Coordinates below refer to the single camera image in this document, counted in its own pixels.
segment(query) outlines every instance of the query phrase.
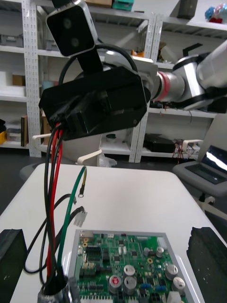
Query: black cable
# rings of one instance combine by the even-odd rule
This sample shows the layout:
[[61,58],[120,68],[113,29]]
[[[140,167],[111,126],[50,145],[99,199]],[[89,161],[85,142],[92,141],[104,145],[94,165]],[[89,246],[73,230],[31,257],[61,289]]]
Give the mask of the black cable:
[[[78,207],[77,209],[75,209],[71,214],[70,214],[70,219],[69,219],[69,224],[72,222],[72,220],[75,218],[75,216],[84,211],[84,207]],[[55,238],[55,251],[58,249],[58,246],[60,244],[61,241],[61,232],[62,232],[63,226],[61,227],[61,229],[59,230],[56,238]],[[41,283],[44,285],[44,279],[43,279],[43,270],[46,268],[46,262],[43,265],[43,258],[44,258],[44,247],[45,247],[45,242],[46,242],[46,228],[44,231],[44,236],[43,236],[43,241],[42,241],[42,246],[41,246],[41,251],[40,251],[40,259],[39,259],[39,278]]]
[[111,44],[97,44],[96,45],[96,49],[106,49],[108,51],[113,51],[113,52],[117,52],[120,53],[123,57],[125,57],[125,59],[129,62],[131,68],[138,72],[138,69],[136,67],[135,62],[133,61],[132,57],[122,48],[115,46],[115,45],[111,45]]
[[74,57],[71,57],[65,64],[65,66],[63,67],[62,71],[61,71],[61,74],[60,74],[60,77],[59,77],[59,80],[58,80],[58,84],[61,85],[63,84],[63,81],[64,81],[64,78],[65,78],[65,74],[68,70],[68,68],[70,67],[70,65],[76,60],[76,56]]
[[54,272],[55,272],[55,264],[56,264],[52,228],[51,228],[51,219],[50,219],[50,201],[49,201],[49,197],[48,197],[48,172],[49,172],[51,145],[53,142],[54,134],[59,128],[61,128],[61,124],[59,124],[57,127],[55,127],[51,133],[50,140],[49,140],[49,143],[47,146],[47,151],[46,151],[46,161],[45,161],[45,170],[44,170],[44,200],[45,200],[45,210],[46,210],[46,229],[47,229],[48,240],[49,240],[49,244],[50,244],[51,263],[52,263],[51,275],[47,279],[46,283],[43,285],[44,287],[48,286],[51,279],[53,278]]
[[[66,194],[66,195],[63,195],[55,204],[54,204],[54,209],[56,207],[58,207],[58,205],[60,203],[62,203],[62,201],[64,201],[65,199],[67,198],[70,198],[71,194]],[[32,250],[32,247],[34,246],[38,236],[40,235],[42,229],[44,228],[44,226],[46,225],[46,219],[43,221],[42,225],[40,226],[38,232],[35,234],[33,240],[31,241],[31,244],[29,245],[28,249],[27,249],[27,257],[29,255],[29,253],[31,252]],[[30,275],[33,275],[33,274],[37,274],[41,269],[36,269],[36,270],[30,270],[28,268],[26,268],[26,263],[24,265],[24,271],[27,272],[27,274],[30,274]]]

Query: floor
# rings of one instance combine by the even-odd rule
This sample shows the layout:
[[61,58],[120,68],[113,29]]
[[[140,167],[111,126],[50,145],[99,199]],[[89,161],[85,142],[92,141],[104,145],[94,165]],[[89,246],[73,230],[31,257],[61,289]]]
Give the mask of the floor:
[[[20,170],[27,165],[38,165],[44,163],[45,158],[29,157],[28,151],[0,149],[0,215],[9,205],[15,194],[23,186],[24,181],[20,177]],[[117,157],[118,168],[127,169],[149,169],[172,171],[175,163],[172,159],[146,158],[141,163],[129,163],[127,158]],[[191,195],[199,197],[200,192],[185,184]],[[227,199],[216,199],[215,207],[227,213]],[[213,215],[208,217],[227,242],[227,222]]]

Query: black box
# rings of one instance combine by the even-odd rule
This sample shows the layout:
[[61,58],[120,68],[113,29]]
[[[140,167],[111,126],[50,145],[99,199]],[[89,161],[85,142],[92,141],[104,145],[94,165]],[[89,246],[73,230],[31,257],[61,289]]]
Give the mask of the black box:
[[145,134],[144,147],[151,152],[174,152],[175,144],[173,141],[161,138],[158,134]]

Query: green wire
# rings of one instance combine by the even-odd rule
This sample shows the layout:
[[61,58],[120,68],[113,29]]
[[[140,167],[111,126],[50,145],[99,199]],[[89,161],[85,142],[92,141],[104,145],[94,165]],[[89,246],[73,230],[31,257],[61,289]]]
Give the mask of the green wire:
[[59,251],[58,251],[57,266],[59,268],[61,268],[61,259],[62,259],[64,244],[65,244],[66,231],[67,231],[67,228],[68,228],[68,225],[69,225],[69,219],[70,219],[70,213],[71,213],[71,209],[72,209],[73,200],[74,200],[74,197],[76,195],[76,191],[77,191],[77,188],[79,186],[79,182],[80,182],[85,170],[87,170],[87,168],[86,168],[86,166],[83,166],[81,171],[78,174],[78,177],[77,177],[76,182],[74,184],[74,187],[72,189],[69,204],[68,204],[67,211],[66,211],[66,214],[65,214],[65,220],[64,220],[64,225],[63,225],[62,232],[61,232],[61,241],[60,241]]

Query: white connector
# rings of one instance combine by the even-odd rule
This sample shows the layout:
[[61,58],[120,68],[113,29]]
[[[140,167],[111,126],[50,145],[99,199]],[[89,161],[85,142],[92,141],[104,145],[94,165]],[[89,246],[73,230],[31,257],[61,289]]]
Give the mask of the white connector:
[[81,227],[83,225],[83,222],[85,221],[85,218],[87,216],[86,212],[80,212],[76,215],[74,225]]

